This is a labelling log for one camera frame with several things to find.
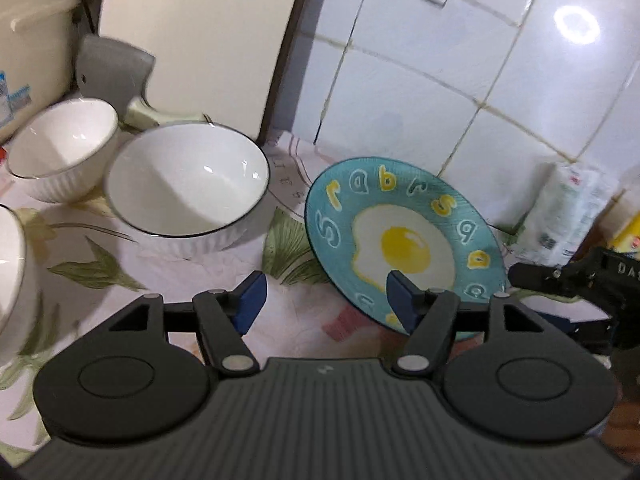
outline fried egg illustration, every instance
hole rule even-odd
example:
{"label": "fried egg illustration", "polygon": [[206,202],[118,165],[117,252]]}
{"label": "fried egg illustration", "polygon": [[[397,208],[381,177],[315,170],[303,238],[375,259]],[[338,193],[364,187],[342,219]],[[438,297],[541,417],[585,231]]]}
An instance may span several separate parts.
{"label": "fried egg illustration", "polygon": [[364,282],[385,292],[389,272],[400,270],[419,288],[453,288],[451,246],[420,213],[391,204],[372,206],[353,219],[351,229],[356,245],[351,267]]}

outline egg yolk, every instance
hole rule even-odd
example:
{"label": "egg yolk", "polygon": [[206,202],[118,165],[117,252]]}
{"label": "egg yolk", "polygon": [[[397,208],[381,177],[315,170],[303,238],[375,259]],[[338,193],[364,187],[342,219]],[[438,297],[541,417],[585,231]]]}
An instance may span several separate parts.
{"label": "egg yolk", "polygon": [[427,242],[406,227],[387,229],[382,233],[381,245],[386,262],[405,274],[423,272],[431,263]]}

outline bowl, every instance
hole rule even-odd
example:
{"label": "bowl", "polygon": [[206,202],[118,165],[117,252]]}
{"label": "bowl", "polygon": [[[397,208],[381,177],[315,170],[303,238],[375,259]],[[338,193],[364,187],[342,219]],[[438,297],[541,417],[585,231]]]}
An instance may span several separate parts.
{"label": "bowl", "polygon": [[39,288],[31,248],[18,217],[0,204],[0,366],[26,341],[36,314]]}
{"label": "bowl", "polygon": [[131,236],[178,258],[238,240],[267,191],[269,165],[249,138],[219,124],[170,124],[137,136],[105,179],[113,213]]}
{"label": "bowl", "polygon": [[73,202],[104,175],[118,147],[118,115],[100,99],[47,108],[10,145],[7,169],[17,186],[42,202]]}
{"label": "bowl", "polygon": [[478,211],[446,182],[398,160],[352,158],[327,168],[309,190],[305,225],[338,290],[398,332],[386,298],[392,270],[462,301],[485,303],[506,284],[500,247]]}

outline blue plate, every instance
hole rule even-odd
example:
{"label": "blue plate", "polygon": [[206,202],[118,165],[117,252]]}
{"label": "blue plate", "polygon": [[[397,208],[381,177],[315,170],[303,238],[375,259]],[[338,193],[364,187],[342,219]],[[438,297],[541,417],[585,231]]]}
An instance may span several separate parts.
{"label": "blue plate", "polygon": [[498,243],[479,213],[427,171],[389,158],[352,158],[325,170],[309,190],[306,233],[338,290],[398,332],[386,277],[402,271],[419,288],[485,302],[504,290]]}

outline white package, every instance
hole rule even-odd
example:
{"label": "white package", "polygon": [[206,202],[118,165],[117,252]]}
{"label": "white package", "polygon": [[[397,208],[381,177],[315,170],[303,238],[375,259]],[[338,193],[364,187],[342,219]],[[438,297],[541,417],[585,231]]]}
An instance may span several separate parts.
{"label": "white package", "polygon": [[556,165],[514,237],[514,256],[549,267],[567,264],[617,186],[584,164]]}

